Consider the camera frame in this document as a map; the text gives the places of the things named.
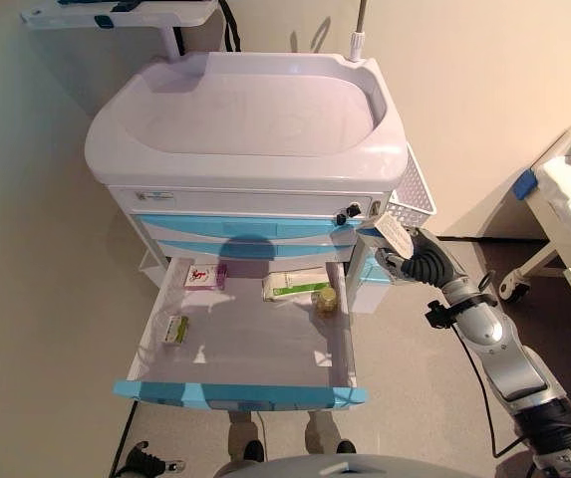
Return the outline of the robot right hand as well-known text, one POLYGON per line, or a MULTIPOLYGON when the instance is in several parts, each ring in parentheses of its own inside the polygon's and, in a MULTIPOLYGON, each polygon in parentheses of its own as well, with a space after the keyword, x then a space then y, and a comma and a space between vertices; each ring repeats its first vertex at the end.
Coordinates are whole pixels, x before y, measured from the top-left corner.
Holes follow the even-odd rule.
POLYGON ((405 259, 392 247, 379 248, 375 259, 394 280, 420 282, 438 289, 466 275, 444 244, 424 228, 407 228, 414 253, 405 259))

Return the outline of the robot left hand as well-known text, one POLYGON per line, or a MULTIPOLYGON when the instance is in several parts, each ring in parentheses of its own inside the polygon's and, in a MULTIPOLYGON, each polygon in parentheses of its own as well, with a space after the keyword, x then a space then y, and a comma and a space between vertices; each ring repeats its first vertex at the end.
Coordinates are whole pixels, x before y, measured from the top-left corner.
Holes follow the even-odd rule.
POLYGON ((186 463, 183 460, 162 460, 148 453, 148 447, 147 440, 136 443, 128 453, 125 465, 114 476, 155 478, 165 474, 180 474, 185 470, 186 463))

